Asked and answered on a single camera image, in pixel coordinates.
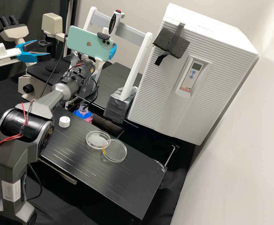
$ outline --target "black foam block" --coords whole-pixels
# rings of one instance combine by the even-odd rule
[[[170,45],[173,36],[174,32],[166,28],[162,28],[153,44],[164,51],[168,51],[168,46]],[[170,54],[178,59],[181,58],[189,44],[189,41],[182,37],[179,37]]]

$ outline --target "white label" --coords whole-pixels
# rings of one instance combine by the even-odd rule
[[[21,180],[13,184],[2,181],[2,193],[4,199],[16,202],[21,197]]]

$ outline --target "petri dish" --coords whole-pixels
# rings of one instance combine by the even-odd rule
[[[96,150],[102,150],[103,145],[104,148],[107,148],[109,146],[109,139],[110,135],[108,135],[105,131],[100,130],[90,131],[86,135],[86,142],[88,146]]]
[[[127,156],[126,146],[118,139],[108,140],[104,147],[102,146],[102,151],[104,156],[114,163],[124,161]]]

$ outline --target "white wall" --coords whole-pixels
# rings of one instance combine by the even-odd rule
[[[172,225],[274,224],[274,2],[256,26],[236,11],[260,60],[188,171]]]
[[[269,0],[113,0],[111,2],[79,0],[76,25],[83,28],[91,6],[95,6],[100,12],[111,16],[113,11],[119,8],[126,14],[122,22],[145,33],[152,32],[154,41],[166,7],[170,2],[236,26],[248,38],[254,37],[257,29],[256,24],[260,22],[261,15],[272,4],[272,1]],[[119,62],[131,68],[139,47],[119,37],[116,37],[115,41],[117,52],[111,62]],[[150,51],[151,48],[140,67],[140,73],[144,71]]]

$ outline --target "white box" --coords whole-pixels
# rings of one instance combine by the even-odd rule
[[[43,14],[41,29],[52,35],[62,33],[62,17],[54,13]]]
[[[241,81],[251,72],[258,52],[236,27],[170,3],[159,32],[175,32],[190,44],[181,59],[154,46],[128,119],[171,137],[200,145]]]

